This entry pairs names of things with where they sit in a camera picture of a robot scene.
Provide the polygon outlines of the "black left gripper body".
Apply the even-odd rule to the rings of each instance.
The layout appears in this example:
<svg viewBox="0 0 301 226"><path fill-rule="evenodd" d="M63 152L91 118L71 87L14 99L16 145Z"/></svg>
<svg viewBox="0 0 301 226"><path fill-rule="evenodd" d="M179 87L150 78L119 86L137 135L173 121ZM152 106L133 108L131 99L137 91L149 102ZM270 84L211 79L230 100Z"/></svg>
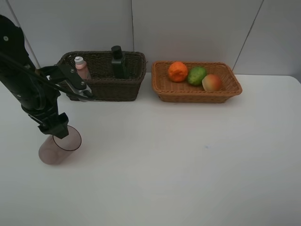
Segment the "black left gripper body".
<svg viewBox="0 0 301 226"><path fill-rule="evenodd" d="M47 129L59 124L69 122L66 113L58 113L57 98L60 96L59 91L51 91L46 94L45 106L37 109L35 104L37 98L20 98L21 108L29 115L31 119L39 124L39 129L43 134L46 134Z"/></svg>

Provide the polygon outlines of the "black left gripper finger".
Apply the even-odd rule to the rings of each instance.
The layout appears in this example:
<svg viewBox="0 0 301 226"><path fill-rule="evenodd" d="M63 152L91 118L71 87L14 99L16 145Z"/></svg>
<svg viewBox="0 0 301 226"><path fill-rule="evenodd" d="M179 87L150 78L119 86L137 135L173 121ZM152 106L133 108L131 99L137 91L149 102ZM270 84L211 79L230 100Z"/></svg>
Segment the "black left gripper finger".
<svg viewBox="0 0 301 226"><path fill-rule="evenodd" d="M47 129L46 134L55 136L59 139L63 139L69 135L68 123L67 122L59 123L49 129Z"/></svg>

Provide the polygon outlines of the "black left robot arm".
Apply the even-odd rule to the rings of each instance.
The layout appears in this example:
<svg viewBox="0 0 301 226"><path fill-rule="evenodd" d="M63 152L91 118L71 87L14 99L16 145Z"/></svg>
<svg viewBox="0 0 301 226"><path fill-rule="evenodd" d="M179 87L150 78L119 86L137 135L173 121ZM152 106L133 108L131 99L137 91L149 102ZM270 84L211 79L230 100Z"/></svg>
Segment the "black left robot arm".
<svg viewBox="0 0 301 226"><path fill-rule="evenodd" d="M39 124L45 135L68 136L69 119L59 114L59 87L37 70L24 46L24 33L5 16L0 17L0 81Z"/></svg>

